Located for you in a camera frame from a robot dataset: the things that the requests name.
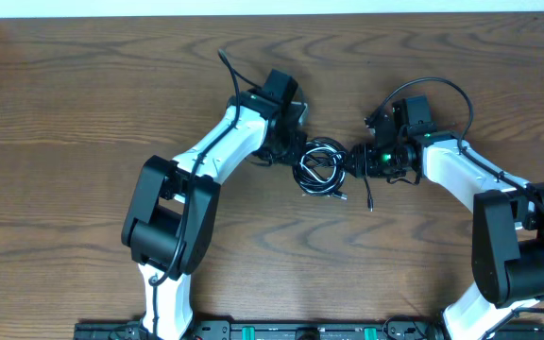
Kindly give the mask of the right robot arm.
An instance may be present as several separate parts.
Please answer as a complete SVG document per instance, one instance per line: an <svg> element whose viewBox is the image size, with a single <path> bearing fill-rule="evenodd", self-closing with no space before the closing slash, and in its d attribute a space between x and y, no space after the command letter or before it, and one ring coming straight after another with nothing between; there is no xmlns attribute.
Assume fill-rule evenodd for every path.
<svg viewBox="0 0 544 340"><path fill-rule="evenodd" d="M506 324L544 308L544 182L515 177L454 131L440 130L426 97L378 107L365 119L373 140L354 146L346 170L394 184L410 172L445 188L472 214L474 282L425 333L428 339L512 338Z"/></svg>

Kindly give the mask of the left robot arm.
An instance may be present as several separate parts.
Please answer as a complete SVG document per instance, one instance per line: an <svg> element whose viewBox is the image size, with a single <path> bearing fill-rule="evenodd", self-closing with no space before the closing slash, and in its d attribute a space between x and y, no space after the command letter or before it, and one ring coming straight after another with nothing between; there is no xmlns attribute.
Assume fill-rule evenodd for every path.
<svg viewBox="0 0 544 340"><path fill-rule="evenodd" d="M263 86L232 96L222 120L171 160L141 169L121 233L144 279L143 339L180 339L193 321L191 276L213 236L222 184L248 156L295 165L306 143L307 104L297 81L280 71Z"/></svg>

